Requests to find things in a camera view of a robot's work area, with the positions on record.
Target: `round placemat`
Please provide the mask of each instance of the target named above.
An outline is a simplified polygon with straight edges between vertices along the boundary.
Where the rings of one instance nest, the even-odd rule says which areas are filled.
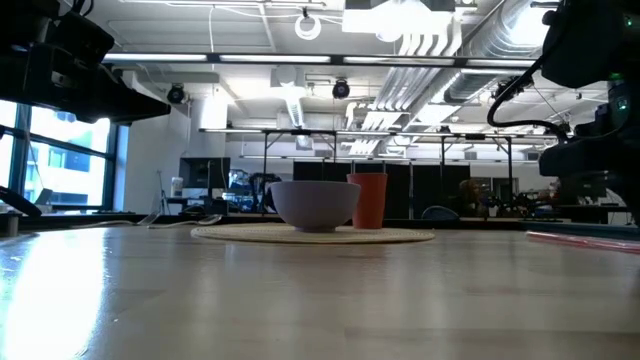
[[[333,233],[304,233],[286,224],[242,224],[199,227],[191,236],[275,244],[388,244],[428,241],[434,234],[408,229],[357,230],[341,226]]]

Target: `security camera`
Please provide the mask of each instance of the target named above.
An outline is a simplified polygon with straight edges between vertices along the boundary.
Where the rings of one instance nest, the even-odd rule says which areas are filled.
[[[167,100],[170,103],[180,105],[189,101],[189,94],[184,91],[184,84],[173,84],[167,93]]]
[[[339,79],[336,81],[336,85],[333,87],[333,98],[342,100],[349,97],[349,84],[347,84],[347,80]]]

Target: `wooden table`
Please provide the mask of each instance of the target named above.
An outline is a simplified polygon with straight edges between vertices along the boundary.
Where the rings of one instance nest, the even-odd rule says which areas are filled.
[[[640,257],[437,231],[393,246],[90,229],[0,244],[0,358],[637,359]]]

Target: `window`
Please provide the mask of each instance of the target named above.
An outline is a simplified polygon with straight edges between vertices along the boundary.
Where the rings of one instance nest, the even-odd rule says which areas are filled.
[[[31,132],[91,150],[106,152],[109,120],[95,124],[78,121],[75,115],[34,107],[31,110]]]
[[[52,205],[102,205],[104,158],[35,141],[32,147],[36,161],[29,155],[24,183],[24,193],[30,194],[30,201],[35,201],[46,188],[53,190]]]
[[[18,106],[15,103],[0,100],[0,125],[15,127],[17,109]]]
[[[9,186],[11,174],[11,158],[13,153],[13,137],[5,135],[0,139],[0,185]]]

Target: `ceiling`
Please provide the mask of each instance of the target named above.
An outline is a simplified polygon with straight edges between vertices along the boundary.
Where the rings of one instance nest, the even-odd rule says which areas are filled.
[[[477,0],[478,10],[462,18],[463,37],[498,2],[499,0]],[[325,3],[327,7],[321,14],[341,15],[344,0],[325,0]],[[219,8],[210,10],[203,7],[95,0],[95,9],[89,18],[114,36],[119,51],[209,52],[210,11],[211,38],[216,52],[395,54],[400,46],[399,41],[385,43],[372,34],[343,33],[340,25],[327,21],[322,21],[322,31],[318,38],[306,41],[299,38],[294,31],[296,17],[268,18],[263,22],[262,18],[255,17],[260,14],[255,8],[237,10],[252,16],[239,15]],[[298,14],[299,10],[266,8],[265,12],[267,16],[288,16]],[[211,65],[175,64],[149,66],[147,70],[153,74],[157,83],[163,83],[162,75],[168,72],[217,72],[236,96],[236,103],[243,106],[244,111],[239,111],[237,107],[232,109],[229,116],[233,120],[272,118],[277,112],[285,109],[283,100],[269,97],[272,68],[216,65],[212,69]],[[313,83],[313,89],[307,89],[308,97],[301,100],[303,110],[343,115],[350,101],[369,101],[374,98],[389,71],[388,68],[374,67],[303,67],[303,70],[306,73],[307,85]],[[336,78],[348,79],[353,99],[332,99],[331,89]],[[584,123],[591,121],[595,107],[606,100],[606,84],[594,84],[582,89],[582,99],[578,100],[578,94],[574,90],[557,86],[540,76],[536,76],[534,80],[536,88],[549,104],[535,89],[527,89],[498,111],[498,121],[558,120],[559,116],[555,115],[558,112],[560,116],[571,120],[572,124]],[[454,119],[457,121],[451,126],[469,126],[469,129],[473,126],[474,129],[483,129],[490,104],[488,98],[492,90],[493,88],[488,89],[480,94],[478,101],[462,107],[455,114],[457,118]]]

